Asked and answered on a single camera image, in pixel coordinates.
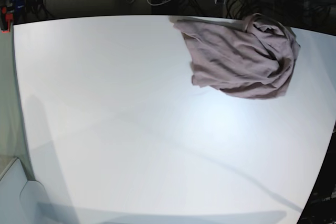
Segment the mauve t-shirt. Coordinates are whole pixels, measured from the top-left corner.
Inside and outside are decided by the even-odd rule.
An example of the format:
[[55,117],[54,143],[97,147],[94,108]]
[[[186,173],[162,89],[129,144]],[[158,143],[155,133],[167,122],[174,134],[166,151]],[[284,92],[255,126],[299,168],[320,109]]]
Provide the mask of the mauve t-shirt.
[[289,87],[300,45],[280,22],[255,13],[240,29],[180,19],[174,22],[192,58],[192,84],[244,99],[273,99]]

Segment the grey side table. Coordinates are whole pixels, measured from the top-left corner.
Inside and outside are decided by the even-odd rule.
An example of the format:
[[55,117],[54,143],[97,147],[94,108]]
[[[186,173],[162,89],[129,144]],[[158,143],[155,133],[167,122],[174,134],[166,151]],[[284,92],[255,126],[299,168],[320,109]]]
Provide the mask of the grey side table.
[[48,197],[41,183],[28,180],[18,158],[1,173],[1,223],[50,223],[42,204]]

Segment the red and black clamp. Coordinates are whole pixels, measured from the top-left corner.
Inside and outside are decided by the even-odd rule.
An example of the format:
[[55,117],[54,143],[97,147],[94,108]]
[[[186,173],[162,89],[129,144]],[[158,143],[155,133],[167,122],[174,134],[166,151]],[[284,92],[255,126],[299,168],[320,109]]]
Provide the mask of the red and black clamp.
[[9,33],[13,21],[13,9],[7,6],[1,6],[1,31]]

